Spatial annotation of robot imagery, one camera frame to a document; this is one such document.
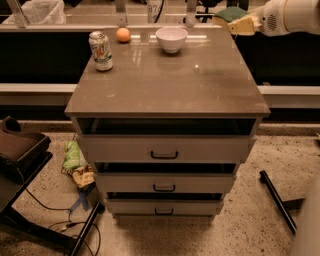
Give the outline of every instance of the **cabinet top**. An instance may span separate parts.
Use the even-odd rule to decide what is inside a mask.
[[[176,54],[159,46],[157,28],[130,28],[119,43],[106,29],[113,68],[95,69],[92,58],[69,104],[74,117],[263,117],[269,108],[236,44],[217,27],[186,28]]]

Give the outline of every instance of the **white bowl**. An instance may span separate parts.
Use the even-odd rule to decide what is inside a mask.
[[[179,27],[164,27],[156,31],[158,43],[167,53],[178,52],[184,45],[188,32]]]

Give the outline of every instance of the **drawer cabinet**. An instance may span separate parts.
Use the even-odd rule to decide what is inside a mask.
[[[106,28],[114,68],[91,59],[68,103],[113,215],[215,216],[270,113],[230,33],[186,29],[168,56],[155,27],[130,27],[128,44]]]

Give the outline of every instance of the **drawer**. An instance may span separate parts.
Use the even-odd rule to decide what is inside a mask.
[[[254,144],[243,137],[101,137],[81,136],[89,162],[235,163],[245,162]]]
[[[95,173],[101,193],[170,192],[228,193],[238,165],[224,164],[109,164]]]
[[[106,199],[106,208],[113,215],[215,216],[222,207],[223,200]]]

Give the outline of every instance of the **green cloth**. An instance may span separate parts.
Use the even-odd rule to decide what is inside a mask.
[[[66,142],[64,150],[66,154],[62,164],[63,169],[74,170],[87,164],[76,141]]]
[[[239,7],[228,7],[220,12],[217,12],[214,17],[222,18],[227,22],[232,22],[234,20],[240,19],[249,13]]]

